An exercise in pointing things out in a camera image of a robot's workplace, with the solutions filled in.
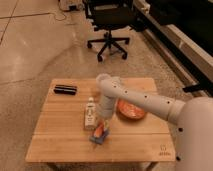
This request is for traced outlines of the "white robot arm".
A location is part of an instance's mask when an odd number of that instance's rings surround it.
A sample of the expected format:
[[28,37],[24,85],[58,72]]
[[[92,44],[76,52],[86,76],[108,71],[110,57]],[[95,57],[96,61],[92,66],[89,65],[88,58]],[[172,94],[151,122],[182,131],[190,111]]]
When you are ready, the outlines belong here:
[[121,79],[99,74],[98,114],[109,119],[117,99],[123,99],[177,126],[175,171],[213,171],[213,98],[189,101],[131,90]]

